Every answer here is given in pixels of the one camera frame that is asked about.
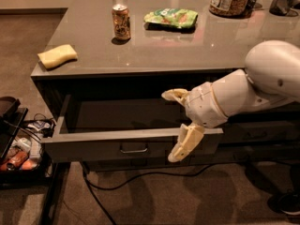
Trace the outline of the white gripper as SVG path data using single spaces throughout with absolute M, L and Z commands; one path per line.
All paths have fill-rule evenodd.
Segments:
M 187 157 L 203 139 L 205 128 L 218 127 L 228 120 L 218 106 L 210 82 L 194 87 L 191 91 L 183 88 L 170 89 L 161 96 L 166 100 L 185 105 L 187 117 L 196 123 L 189 126 L 181 125 L 177 143 L 168 155 L 170 162 L 179 162 Z

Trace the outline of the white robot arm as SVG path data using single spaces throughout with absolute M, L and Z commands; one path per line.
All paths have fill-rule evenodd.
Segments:
M 300 48 L 280 40 L 262 42 L 249 51 L 244 68 L 190 91 L 175 88 L 161 96 L 181 104 L 191 120 L 180 127 L 168 155 L 170 162 L 178 162 L 201 142 L 206 129 L 226 123 L 231 116 L 299 101 Z

